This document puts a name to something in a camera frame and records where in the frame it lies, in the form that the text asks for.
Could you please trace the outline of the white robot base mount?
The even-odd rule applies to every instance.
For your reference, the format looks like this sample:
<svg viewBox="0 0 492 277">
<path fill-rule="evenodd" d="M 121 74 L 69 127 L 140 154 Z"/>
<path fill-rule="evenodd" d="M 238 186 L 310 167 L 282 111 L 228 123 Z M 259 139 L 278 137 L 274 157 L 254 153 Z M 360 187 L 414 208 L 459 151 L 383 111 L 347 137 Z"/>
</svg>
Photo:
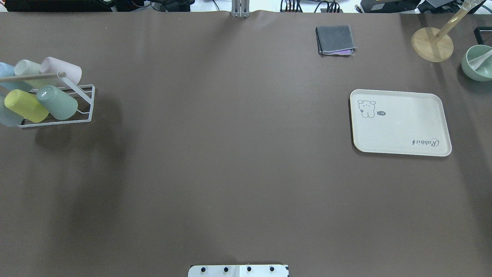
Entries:
<svg viewBox="0 0 492 277">
<path fill-rule="evenodd" d="M 288 265 L 195 265 L 188 270 L 188 277 L 288 277 Z"/>
</svg>

